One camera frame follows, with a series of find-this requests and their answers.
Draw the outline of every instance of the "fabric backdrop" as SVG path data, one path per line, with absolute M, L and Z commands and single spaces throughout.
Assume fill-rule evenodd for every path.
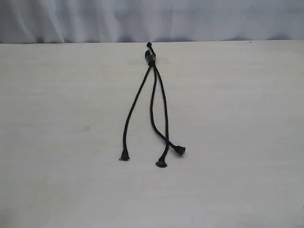
M 0 0 L 0 42 L 304 39 L 304 0 Z

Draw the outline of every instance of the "table surface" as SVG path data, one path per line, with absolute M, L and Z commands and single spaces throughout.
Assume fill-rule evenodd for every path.
M 154 43 L 168 167 L 144 43 L 0 45 L 1 228 L 299 228 L 304 41 Z M 164 133 L 161 91 L 155 121 Z

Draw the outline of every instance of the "white backdrop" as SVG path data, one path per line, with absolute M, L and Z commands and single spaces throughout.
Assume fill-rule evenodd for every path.
M 243 39 L 304 39 L 304 1 L 0 1 L 3 43 Z

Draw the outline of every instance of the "white curtain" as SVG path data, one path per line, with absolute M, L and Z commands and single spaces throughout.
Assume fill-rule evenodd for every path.
M 0 0 L 0 42 L 304 39 L 304 0 Z

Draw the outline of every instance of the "cable end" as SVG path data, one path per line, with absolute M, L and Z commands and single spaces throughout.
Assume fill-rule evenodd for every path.
M 128 151 L 123 151 L 120 161 L 128 161 L 130 159 Z
M 183 146 L 176 146 L 174 148 L 175 152 L 178 153 L 180 156 L 182 156 L 185 151 L 186 151 L 186 147 L 183 147 Z
M 167 167 L 167 163 L 165 162 L 165 160 L 159 159 L 155 164 L 156 164 L 158 167 L 160 167 L 160 168 L 165 168 L 165 167 Z

